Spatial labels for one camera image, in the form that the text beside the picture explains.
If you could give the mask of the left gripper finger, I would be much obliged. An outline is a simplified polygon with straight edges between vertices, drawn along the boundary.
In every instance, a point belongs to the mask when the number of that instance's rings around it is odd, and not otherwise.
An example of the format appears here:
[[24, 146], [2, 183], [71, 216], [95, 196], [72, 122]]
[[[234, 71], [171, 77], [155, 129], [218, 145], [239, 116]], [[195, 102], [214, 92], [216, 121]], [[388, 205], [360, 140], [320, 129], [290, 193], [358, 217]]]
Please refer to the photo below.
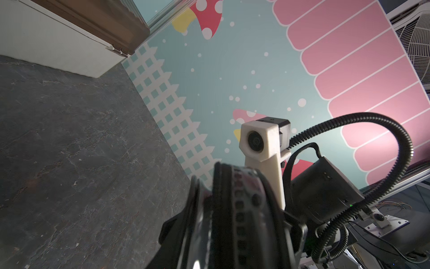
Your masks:
[[181, 212], [163, 223], [159, 235], [160, 249], [147, 265], [147, 269], [177, 268], [186, 228], [183, 221], [184, 212]]

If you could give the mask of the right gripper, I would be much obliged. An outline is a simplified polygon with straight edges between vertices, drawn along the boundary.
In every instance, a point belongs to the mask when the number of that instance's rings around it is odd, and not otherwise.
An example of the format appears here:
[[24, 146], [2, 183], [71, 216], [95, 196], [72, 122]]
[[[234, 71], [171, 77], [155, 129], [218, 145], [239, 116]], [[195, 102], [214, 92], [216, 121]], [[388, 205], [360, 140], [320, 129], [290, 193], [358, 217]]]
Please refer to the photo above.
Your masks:
[[291, 179], [295, 157], [285, 167], [285, 211], [304, 222], [324, 224], [364, 200], [360, 190], [326, 157]]

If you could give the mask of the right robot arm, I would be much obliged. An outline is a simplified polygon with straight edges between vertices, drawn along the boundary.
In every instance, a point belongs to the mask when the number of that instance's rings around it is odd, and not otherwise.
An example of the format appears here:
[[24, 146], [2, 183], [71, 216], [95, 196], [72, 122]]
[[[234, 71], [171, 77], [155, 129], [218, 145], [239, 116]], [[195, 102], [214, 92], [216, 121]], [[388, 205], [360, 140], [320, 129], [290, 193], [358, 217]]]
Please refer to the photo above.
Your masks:
[[374, 183], [376, 186], [365, 194], [362, 202], [342, 210], [323, 230], [322, 237], [316, 241], [311, 252], [312, 260], [318, 263], [327, 263], [340, 255], [345, 249], [344, 245], [333, 254], [326, 253], [324, 249], [336, 230], [350, 217], [358, 214], [359, 210], [388, 194], [412, 164], [415, 149], [430, 142], [429, 110], [420, 112], [403, 123], [378, 113], [357, 112], [327, 120], [294, 135], [290, 139], [290, 148], [336, 128], [346, 129], [350, 124], [362, 126], [364, 133], [370, 133], [374, 125], [380, 127], [378, 134], [359, 144], [354, 152], [360, 170], [367, 173], [367, 183]]

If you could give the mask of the brown lidded storage box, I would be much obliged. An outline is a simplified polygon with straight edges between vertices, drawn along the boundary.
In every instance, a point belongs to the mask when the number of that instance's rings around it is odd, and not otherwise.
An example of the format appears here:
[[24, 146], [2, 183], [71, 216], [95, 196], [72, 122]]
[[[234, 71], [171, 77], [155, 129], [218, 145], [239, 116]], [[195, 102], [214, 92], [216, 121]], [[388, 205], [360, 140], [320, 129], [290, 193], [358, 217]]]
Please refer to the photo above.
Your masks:
[[1, 1], [1, 55], [98, 78], [150, 29], [133, 1]]

